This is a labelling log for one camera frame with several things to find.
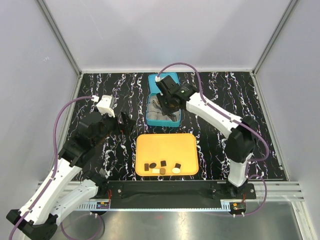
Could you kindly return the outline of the dark square chocolate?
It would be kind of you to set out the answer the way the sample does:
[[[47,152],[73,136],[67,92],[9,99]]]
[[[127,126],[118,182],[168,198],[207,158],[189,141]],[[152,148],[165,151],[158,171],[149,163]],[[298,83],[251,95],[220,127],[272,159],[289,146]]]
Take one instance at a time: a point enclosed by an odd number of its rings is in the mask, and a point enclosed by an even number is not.
[[[166,166],[167,166],[167,162],[166,162],[165,160],[162,160],[162,161],[160,162],[160,165],[161,165],[162,167],[166,167]]]

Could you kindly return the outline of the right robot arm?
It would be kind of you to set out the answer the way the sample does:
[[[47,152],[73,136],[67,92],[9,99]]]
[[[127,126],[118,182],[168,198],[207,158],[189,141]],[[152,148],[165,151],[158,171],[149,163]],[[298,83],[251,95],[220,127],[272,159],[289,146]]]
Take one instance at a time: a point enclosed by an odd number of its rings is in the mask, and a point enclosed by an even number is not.
[[[226,192],[235,199],[243,195],[248,182],[247,164],[257,144],[257,138],[248,130],[250,122],[214,104],[196,87],[176,83],[169,75],[155,76],[153,81],[159,89],[156,97],[164,115],[169,116],[179,110],[193,113],[226,138],[224,152],[230,160]]]

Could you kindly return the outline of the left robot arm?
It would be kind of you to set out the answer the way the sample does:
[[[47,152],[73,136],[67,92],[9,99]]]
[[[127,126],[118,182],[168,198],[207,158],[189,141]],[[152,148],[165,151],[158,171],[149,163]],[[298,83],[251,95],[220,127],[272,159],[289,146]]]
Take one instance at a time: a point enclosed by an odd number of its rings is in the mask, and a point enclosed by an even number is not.
[[[6,219],[31,240],[49,240],[63,219],[82,202],[108,193],[100,159],[107,137],[129,135],[136,121],[126,112],[122,120],[92,112],[79,121],[76,130],[55,156],[51,173],[30,200],[12,209]]]

